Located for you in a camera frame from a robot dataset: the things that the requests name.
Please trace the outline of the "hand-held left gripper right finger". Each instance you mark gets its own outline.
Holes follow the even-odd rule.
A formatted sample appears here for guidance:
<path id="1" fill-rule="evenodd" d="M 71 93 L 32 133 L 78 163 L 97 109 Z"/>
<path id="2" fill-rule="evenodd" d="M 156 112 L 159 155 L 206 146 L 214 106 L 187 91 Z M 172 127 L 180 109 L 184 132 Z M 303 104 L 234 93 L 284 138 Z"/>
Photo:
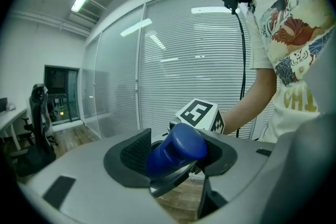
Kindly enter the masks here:
<path id="1" fill-rule="evenodd" d="M 211 145 L 200 224 L 318 224 L 332 215 L 335 116 L 326 114 L 275 144 L 203 132 Z"/>

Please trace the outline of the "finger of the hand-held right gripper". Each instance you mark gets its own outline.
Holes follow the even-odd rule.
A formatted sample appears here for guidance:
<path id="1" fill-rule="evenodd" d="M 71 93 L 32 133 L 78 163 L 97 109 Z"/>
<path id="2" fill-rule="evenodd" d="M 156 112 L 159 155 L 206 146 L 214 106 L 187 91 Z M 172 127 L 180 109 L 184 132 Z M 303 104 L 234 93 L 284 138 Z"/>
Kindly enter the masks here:
<path id="1" fill-rule="evenodd" d="M 189 178 L 189 173 L 194 171 L 195 165 L 196 162 L 192 162 L 169 175 L 152 180 L 150 184 L 151 195 L 160 197 L 179 186 Z"/>

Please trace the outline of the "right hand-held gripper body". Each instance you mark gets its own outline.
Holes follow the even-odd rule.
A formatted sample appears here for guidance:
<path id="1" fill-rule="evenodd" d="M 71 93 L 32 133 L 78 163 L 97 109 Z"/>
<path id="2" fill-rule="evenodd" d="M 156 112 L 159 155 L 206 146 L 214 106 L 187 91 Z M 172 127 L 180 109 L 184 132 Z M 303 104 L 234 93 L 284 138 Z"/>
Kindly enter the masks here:
<path id="1" fill-rule="evenodd" d="M 169 130 L 178 123 L 218 134 L 223 134 L 225 128 L 218 104 L 201 99 L 193 99 L 176 112 L 175 118 L 170 121 Z"/>

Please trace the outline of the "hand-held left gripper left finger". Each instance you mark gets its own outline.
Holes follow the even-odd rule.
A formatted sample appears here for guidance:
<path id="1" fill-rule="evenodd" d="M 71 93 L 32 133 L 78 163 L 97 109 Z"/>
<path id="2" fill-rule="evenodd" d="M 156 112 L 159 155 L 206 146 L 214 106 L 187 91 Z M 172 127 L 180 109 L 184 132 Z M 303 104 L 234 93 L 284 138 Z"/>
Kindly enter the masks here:
<path id="1" fill-rule="evenodd" d="M 50 224 L 173 224 L 150 193 L 151 131 L 114 135 L 75 148 L 20 185 Z"/>

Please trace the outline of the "purple mop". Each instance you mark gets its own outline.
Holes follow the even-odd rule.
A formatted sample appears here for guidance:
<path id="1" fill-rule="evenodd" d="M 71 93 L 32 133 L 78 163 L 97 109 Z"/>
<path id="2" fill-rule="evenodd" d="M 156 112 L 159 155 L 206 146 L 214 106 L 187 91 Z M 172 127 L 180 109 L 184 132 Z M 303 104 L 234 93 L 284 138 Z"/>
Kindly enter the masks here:
<path id="1" fill-rule="evenodd" d="M 167 176 L 207 155 L 207 144 L 200 132 L 179 123 L 146 159 L 146 174 L 151 178 Z"/>

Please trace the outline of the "person's right forearm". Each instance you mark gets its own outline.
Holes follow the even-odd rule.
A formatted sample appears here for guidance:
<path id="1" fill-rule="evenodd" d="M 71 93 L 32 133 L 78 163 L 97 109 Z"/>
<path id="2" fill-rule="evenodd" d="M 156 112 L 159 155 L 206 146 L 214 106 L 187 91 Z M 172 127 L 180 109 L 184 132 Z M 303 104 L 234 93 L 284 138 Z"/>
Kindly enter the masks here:
<path id="1" fill-rule="evenodd" d="M 245 96 L 222 113 L 223 133 L 231 134 L 256 118 L 268 105 L 277 90 L 277 76 L 272 69 L 257 69 L 256 79 Z"/>

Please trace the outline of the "black office chair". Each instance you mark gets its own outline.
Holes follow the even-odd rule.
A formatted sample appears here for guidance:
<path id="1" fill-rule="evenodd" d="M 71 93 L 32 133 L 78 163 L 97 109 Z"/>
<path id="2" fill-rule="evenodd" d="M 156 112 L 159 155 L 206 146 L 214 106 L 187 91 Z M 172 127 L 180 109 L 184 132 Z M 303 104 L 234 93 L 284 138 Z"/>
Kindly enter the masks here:
<path id="1" fill-rule="evenodd" d="M 35 174 L 52 163 L 56 154 L 52 144 L 58 145 L 53 137 L 53 125 L 49 116 L 47 103 L 48 93 L 44 84 L 35 84 L 28 98 L 27 116 L 24 129 L 34 136 L 32 141 L 25 136 L 30 144 L 28 148 L 12 153 L 12 159 L 16 159 L 16 174 L 25 177 Z"/>

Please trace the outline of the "dark window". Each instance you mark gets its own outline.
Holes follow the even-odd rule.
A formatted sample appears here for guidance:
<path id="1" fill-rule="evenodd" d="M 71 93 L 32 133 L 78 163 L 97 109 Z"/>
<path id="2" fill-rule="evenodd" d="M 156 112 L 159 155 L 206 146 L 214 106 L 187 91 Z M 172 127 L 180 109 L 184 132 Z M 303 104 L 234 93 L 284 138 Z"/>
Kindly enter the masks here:
<path id="1" fill-rule="evenodd" d="M 78 73 L 75 68 L 45 66 L 47 109 L 54 125 L 80 119 L 78 106 Z"/>

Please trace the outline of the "white curved desk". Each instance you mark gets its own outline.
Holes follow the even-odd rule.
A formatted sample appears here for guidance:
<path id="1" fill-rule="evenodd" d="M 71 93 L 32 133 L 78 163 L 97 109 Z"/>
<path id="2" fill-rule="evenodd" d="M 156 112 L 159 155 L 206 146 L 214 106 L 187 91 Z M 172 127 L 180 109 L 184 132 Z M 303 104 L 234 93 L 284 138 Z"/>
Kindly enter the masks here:
<path id="1" fill-rule="evenodd" d="M 19 144 L 18 135 L 16 134 L 13 123 L 26 112 L 27 108 L 4 111 L 0 113 L 0 141 L 5 142 L 5 138 L 11 136 L 18 151 L 21 150 L 21 146 Z"/>

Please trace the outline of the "white printed t-shirt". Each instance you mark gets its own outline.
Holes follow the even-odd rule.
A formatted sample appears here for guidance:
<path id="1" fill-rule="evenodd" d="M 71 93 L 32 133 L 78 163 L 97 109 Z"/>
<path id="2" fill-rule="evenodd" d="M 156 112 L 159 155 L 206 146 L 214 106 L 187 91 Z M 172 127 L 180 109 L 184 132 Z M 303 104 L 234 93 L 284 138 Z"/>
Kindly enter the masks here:
<path id="1" fill-rule="evenodd" d="M 272 69 L 279 88 L 260 140 L 274 143 L 319 115 L 303 79 L 335 28 L 328 0 L 254 0 L 246 15 L 252 69 Z"/>

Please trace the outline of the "ceiling air vent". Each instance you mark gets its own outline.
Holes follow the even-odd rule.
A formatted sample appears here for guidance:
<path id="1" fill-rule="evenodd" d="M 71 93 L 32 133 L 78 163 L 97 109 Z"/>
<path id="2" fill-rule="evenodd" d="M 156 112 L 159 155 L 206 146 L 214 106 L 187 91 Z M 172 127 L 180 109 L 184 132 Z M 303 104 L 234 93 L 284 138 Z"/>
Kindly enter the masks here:
<path id="1" fill-rule="evenodd" d="M 112 0 L 86 0 L 77 12 L 71 13 L 95 25 L 111 2 Z"/>

